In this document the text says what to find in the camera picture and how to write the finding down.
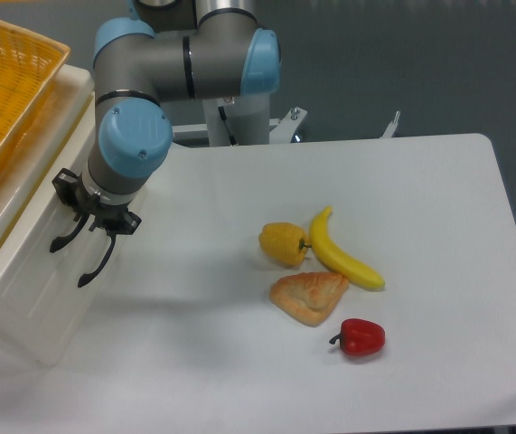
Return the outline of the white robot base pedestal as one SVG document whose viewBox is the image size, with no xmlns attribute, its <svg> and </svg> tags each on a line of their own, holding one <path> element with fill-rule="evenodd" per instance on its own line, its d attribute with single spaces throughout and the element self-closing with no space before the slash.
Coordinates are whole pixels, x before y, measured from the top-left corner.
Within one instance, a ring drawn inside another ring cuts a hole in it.
<svg viewBox="0 0 516 434">
<path fill-rule="evenodd" d="M 268 94 L 204 99 L 202 107 L 210 146 L 269 143 Z"/>
</svg>

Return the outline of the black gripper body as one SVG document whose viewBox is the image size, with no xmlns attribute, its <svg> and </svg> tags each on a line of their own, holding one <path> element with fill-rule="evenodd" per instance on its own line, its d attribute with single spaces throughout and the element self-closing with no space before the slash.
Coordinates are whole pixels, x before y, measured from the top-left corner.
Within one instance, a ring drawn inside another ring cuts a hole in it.
<svg viewBox="0 0 516 434">
<path fill-rule="evenodd" d="M 96 215 L 111 215 L 128 210 L 126 204 L 112 205 L 103 201 L 103 197 L 97 193 L 89 194 L 84 190 L 78 190 L 81 215 L 87 213 L 95 218 Z"/>
</svg>

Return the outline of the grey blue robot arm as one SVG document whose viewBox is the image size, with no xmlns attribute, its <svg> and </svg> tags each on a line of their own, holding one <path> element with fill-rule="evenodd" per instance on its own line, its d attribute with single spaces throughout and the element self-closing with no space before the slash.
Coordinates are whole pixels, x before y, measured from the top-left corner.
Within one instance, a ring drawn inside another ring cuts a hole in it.
<svg viewBox="0 0 516 434">
<path fill-rule="evenodd" d="M 96 138 L 79 171 L 53 179 L 78 229 L 130 235 L 129 206 L 165 160 L 173 130 L 162 106 L 186 99 L 268 95 L 278 89 L 276 34 L 250 1 L 133 1 L 130 17 L 96 35 Z"/>
</svg>

